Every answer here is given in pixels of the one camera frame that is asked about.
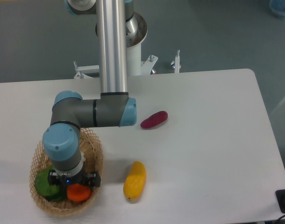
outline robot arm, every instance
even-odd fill
[[[83,100],[71,91],[56,96],[50,127],[43,135],[45,152],[55,167],[49,180],[62,185],[94,182],[91,187],[98,187],[99,181],[90,180],[99,175],[85,173],[80,129],[136,123],[136,100],[127,92],[125,0],[97,0],[96,5],[94,0],[66,1],[78,11],[97,10],[101,96]]]

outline metal bracket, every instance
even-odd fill
[[[158,57],[154,55],[150,55],[148,59],[145,62],[142,62],[142,72],[141,75],[153,75],[156,74],[156,70],[154,70],[154,65],[157,62]],[[76,75],[74,76],[74,79],[80,79],[80,78],[93,78],[85,73],[98,73],[99,72],[99,66],[98,65],[91,65],[91,66],[81,66],[78,67],[76,64],[76,61],[73,62]]]
[[[82,72],[77,72],[76,75],[74,76],[74,79],[80,79],[80,78],[93,78],[93,77],[83,74]]]
[[[175,70],[175,73],[180,73],[181,67],[182,66],[180,64],[180,50],[178,50],[175,60],[171,62],[171,68]]]
[[[155,63],[157,62],[157,60],[158,60],[158,57],[154,55],[150,55],[145,62],[142,62],[142,75],[143,76],[150,75],[153,72],[154,72],[153,74],[156,73],[155,70],[153,71],[153,67]]]
[[[99,72],[99,66],[98,65],[78,67],[76,64],[76,61],[74,61],[73,63],[74,63],[75,71],[76,71],[76,75],[74,76],[74,79],[92,78],[90,76],[87,76],[85,73],[98,73]]]

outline gray floor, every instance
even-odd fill
[[[135,0],[149,29],[142,59],[154,54],[158,73],[170,73],[180,49],[182,72],[252,69],[270,113],[285,95],[285,21],[268,3]],[[95,24],[95,15],[69,14],[63,0],[0,2],[0,82],[68,79],[74,60],[98,64]]]

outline white table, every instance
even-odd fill
[[[138,122],[94,129],[105,161],[93,205],[69,218],[45,214],[32,201],[29,171],[64,90],[99,98],[99,79],[0,84],[0,224],[222,224],[282,215],[275,191],[285,189],[285,170],[251,70],[130,77]],[[140,129],[160,110],[169,113],[166,124]],[[145,164],[147,182],[130,204],[122,188],[134,160]]]

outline blue joint cap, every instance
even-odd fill
[[[78,137],[68,124],[51,125],[43,135],[46,154],[54,161],[65,161],[72,157],[78,149]]]
[[[129,97],[119,127],[135,125],[136,121],[136,99]]]
[[[64,4],[66,5],[66,8],[67,8],[67,10],[68,10],[68,12],[69,12],[70,14],[76,15],[76,14],[72,11],[72,9],[70,8],[70,5],[69,5],[69,3],[68,3],[68,0],[64,0]]]
[[[82,96],[77,93],[77,92],[72,92],[72,91],[62,91],[59,94],[57,94],[57,96],[55,97],[54,100],[54,104],[52,106],[52,108],[55,106],[55,104],[57,104],[59,101],[61,101],[62,99],[67,99],[67,98],[78,98],[78,99],[82,99]]]

